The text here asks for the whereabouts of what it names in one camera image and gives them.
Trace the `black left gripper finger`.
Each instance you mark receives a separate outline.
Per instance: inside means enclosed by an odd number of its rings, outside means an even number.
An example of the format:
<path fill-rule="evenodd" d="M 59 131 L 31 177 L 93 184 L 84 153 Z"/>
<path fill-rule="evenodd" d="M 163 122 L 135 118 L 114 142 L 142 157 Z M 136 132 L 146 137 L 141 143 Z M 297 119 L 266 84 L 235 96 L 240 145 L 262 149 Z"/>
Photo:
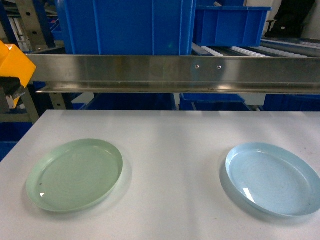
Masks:
<path fill-rule="evenodd" d="M 0 113 L 6 114 L 17 107 L 26 88 L 18 77 L 0 77 Z"/>

